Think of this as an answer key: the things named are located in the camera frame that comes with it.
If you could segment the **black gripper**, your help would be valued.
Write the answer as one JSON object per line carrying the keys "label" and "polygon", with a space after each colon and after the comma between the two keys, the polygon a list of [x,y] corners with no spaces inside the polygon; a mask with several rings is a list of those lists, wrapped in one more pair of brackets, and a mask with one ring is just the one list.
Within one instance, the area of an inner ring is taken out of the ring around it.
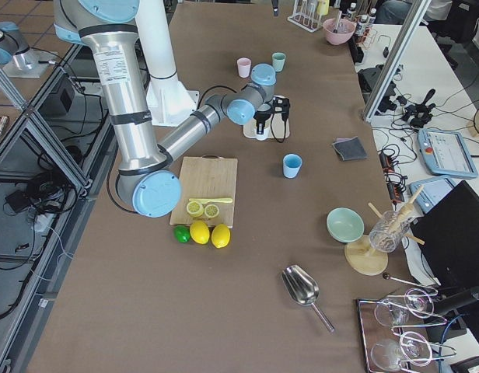
{"label": "black gripper", "polygon": [[265,121],[273,115],[273,106],[271,103],[263,103],[255,112],[253,118],[256,120],[256,135],[263,135]]}

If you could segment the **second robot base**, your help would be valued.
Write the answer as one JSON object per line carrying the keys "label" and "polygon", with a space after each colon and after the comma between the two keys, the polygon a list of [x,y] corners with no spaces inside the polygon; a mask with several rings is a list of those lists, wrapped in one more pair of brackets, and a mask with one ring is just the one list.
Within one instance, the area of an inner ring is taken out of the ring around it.
{"label": "second robot base", "polygon": [[19,27],[9,21],[0,22],[0,65],[10,78],[40,78],[47,68]]}

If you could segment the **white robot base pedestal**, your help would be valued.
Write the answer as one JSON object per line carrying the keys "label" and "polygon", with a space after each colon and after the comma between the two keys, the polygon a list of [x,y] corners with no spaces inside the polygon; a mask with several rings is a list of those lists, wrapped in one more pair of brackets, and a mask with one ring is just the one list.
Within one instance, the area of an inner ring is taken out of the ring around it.
{"label": "white robot base pedestal", "polygon": [[199,92],[180,81],[162,1],[140,1],[135,17],[150,74],[146,95],[155,126],[176,127],[197,109]]}

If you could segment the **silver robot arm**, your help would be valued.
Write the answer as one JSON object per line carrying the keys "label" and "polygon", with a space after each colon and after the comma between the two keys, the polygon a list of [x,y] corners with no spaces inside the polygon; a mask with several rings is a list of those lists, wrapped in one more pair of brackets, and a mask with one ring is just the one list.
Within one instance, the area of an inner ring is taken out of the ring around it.
{"label": "silver robot arm", "polygon": [[[54,26],[60,39],[86,45],[93,53],[121,151],[117,194],[136,213],[150,218],[170,213],[180,200],[180,181],[167,169],[175,159],[222,119],[246,124],[274,97],[274,68],[258,64],[238,93],[213,95],[196,107],[177,78],[161,1],[56,1]],[[163,116],[182,118],[161,141],[153,130],[154,111],[147,103],[137,42],[145,55],[151,90],[161,107],[169,107]]]}

